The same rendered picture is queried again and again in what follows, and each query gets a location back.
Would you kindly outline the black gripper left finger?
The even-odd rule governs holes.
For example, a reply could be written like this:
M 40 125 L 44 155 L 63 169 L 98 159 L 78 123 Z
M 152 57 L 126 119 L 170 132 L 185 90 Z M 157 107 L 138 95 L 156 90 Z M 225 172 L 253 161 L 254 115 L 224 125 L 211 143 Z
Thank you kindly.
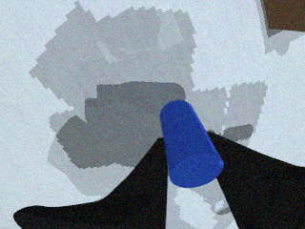
M 168 163 L 158 138 L 140 163 L 105 198 L 68 206 L 16 210 L 22 229 L 167 229 Z

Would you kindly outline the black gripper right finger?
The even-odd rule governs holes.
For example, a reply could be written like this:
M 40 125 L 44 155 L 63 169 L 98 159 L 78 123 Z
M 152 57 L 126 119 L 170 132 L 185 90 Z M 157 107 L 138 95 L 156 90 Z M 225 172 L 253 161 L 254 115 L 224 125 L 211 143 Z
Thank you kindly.
M 239 229 L 305 229 L 305 167 L 207 131 L 224 160 L 216 177 Z

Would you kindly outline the tan wooden block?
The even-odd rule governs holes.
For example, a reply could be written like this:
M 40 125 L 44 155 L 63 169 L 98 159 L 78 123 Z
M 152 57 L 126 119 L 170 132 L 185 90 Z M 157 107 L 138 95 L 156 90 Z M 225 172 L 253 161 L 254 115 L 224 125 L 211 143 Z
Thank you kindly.
M 305 0 L 263 0 L 268 30 L 305 31 Z

